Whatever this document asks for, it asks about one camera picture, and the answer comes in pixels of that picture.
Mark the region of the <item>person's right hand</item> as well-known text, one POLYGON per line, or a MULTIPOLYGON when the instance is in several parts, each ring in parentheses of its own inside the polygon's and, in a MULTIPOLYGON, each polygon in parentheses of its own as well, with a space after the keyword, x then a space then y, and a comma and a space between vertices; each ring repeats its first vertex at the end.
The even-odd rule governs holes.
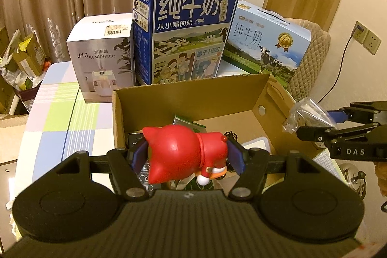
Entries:
POLYGON ((375 162, 375 174, 378 180, 378 186, 382 196, 387 195, 387 163, 375 162))

